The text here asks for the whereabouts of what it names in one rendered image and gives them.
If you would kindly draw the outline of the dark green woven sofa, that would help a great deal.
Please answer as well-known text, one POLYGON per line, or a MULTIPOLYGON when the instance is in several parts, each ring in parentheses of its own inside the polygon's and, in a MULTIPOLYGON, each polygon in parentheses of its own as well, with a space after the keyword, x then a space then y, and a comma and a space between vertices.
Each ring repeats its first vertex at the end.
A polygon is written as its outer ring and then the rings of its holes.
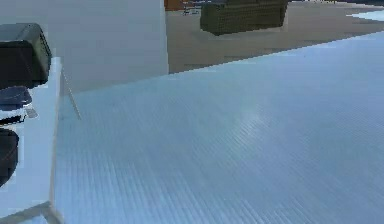
POLYGON ((224 0, 204 4, 200 28, 215 36, 281 27, 288 0, 224 0))

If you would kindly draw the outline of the orange wooden cabinet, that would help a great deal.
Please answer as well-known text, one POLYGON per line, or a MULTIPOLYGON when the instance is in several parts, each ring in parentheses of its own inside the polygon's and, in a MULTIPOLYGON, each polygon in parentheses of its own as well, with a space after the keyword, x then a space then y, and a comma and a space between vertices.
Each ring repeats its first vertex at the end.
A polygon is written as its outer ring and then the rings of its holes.
POLYGON ((166 11, 179 11, 184 9, 184 3, 187 0, 164 0, 166 11))

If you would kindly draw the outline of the dark blue round dish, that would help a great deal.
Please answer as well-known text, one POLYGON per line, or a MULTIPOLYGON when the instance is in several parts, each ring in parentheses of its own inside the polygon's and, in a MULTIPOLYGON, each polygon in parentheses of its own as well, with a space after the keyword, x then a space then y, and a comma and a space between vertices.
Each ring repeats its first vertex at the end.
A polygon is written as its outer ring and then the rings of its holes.
POLYGON ((22 123, 26 118, 36 118, 29 89, 13 86, 0 90, 0 126, 22 123))

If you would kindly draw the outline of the black box appliance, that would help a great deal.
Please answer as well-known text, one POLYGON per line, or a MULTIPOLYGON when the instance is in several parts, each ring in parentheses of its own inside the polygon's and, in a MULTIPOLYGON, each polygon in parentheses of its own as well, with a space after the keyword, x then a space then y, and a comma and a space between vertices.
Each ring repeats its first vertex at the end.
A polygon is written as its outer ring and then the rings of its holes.
POLYGON ((37 23, 0 24, 0 89, 48 81, 52 53, 37 23))

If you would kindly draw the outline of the black round pot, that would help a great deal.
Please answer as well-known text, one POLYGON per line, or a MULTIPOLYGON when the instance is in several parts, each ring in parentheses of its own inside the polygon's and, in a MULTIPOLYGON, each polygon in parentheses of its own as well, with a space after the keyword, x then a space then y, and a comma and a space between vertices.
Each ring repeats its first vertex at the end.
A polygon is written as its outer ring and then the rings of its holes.
POLYGON ((14 173, 18 164, 18 135, 9 129, 0 129, 0 187, 14 173))

